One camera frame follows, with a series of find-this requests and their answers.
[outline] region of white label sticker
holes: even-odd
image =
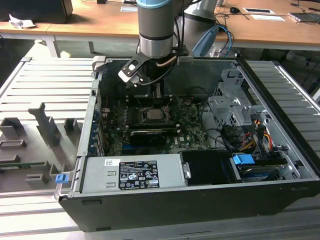
[[[157,184],[158,180],[145,181],[146,184]]]
[[[106,167],[111,167],[111,166],[119,166],[120,159],[105,159],[104,160],[104,165]]]

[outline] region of floor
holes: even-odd
[[[41,40],[22,39],[0,39],[0,84],[8,78],[19,59],[23,56],[33,58],[49,58],[49,49],[46,43]],[[87,42],[80,41],[58,41],[58,47],[62,58],[92,58],[95,55],[107,57],[130,57],[135,53],[136,45],[127,43],[103,43],[95,42],[96,53],[90,53]],[[234,52],[240,52],[247,60],[259,60],[262,49],[257,48],[235,48]],[[283,51],[272,50],[268,53],[268,60],[279,60],[279,56],[286,55]],[[300,84],[308,76],[316,63],[320,61],[320,51],[289,51],[281,65]],[[320,64],[311,72],[303,85],[308,89],[320,76]]]

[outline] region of blue latch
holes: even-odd
[[[200,38],[192,50],[194,57],[204,57],[207,55],[216,39],[218,31],[218,25],[214,25]]]
[[[236,165],[240,164],[255,164],[255,160],[251,154],[237,154],[233,157],[233,161]]]
[[[55,177],[56,184],[67,184],[69,182],[68,180],[69,180],[69,174],[67,173],[61,173]]]

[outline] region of side panel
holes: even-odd
[[[261,100],[265,102],[264,107],[267,110],[270,110],[269,112],[272,112],[277,121],[280,123],[281,127],[284,129],[284,131],[288,134],[290,139],[295,144],[297,150],[303,155],[308,164],[310,164],[315,174],[317,176],[320,176],[319,156],[316,154],[316,152],[313,150],[310,144],[306,141],[306,139],[297,129],[297,127],[293,124],[288,114],[285,113],[285,111],[279,106],[272,94],[268,91],[266,86],[262,83],[262,81],[252,70],[252,68],[248,65],[248,63],[243,59],[239,59],[238,63],[241,67],[240,71],[246,78],[250,87],[253,89],[253,91],[255,91],[258,97],[260,97]]]
[[[314,197],[317,181],[194,191],[64,198],[59,203],[84,232],[274,215]]]

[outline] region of wooden desk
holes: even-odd
[[[297,7],[291,6],[289,0],[228,0],[230,5],[236,5],[243,14],[247,12],[243,8],[270,9],[275,14],[288,15],[289,12],[302,13]],[[316,2],[300,1],[300,7],[320,8]],[[230,13],[230,6],[217,7],[215,13]],[[269,48],[287,50],[313,50],[320,51],[320,25],[316,23],[297,23],[291,16],[282,16],[285,21],[255,20],[252,16],[230,15],[226,20],[228,29],[234,35],[235,47],[244,48]],[[224,19],[217,15],[217,20],[225,24]],[[226,34],[221,32],[216,37],[215,46],[224,45],[227,40]]]
[[[42,39],[45,40],[51,56],[59,57],[57,40],[87,41],[90,52],[94,52],[93,42],[104,41],[116,43],[137,43],[139,36],[138,14],[121,12],[121,0],[107,4],[97,4],[95,0],[72,0],[73,16],[68,24],[37,23],[37,28],[15,29],[6,22],[0,22],[0,34],[4,38]],[[302,12],[291,6],[289,0],[228,0],[236,5],[242,13],[244,7],[271,9],[276,15],[287,15],[288,12]],[[320,8],[319,3],[301,1],[302,8]],[[229,13],[230,7],[217,8]],[[234,35],[234,47],[268,48],[288,50],[320,51],[320,25],[296,23],[290,16],[283,16],[285,21],[255,20],[247,15],[230,15],[226,20],[228,29]],[[218,21],[224,24],[222,17]],[[227,35],[220,32],[214,42],[214,50],[219,50],[226,42]]]
[[[122,12],[122,3],[72,0],[73,13],[67,24],[52,24],[46,31],[55,36],[138,38],[138,14]]]

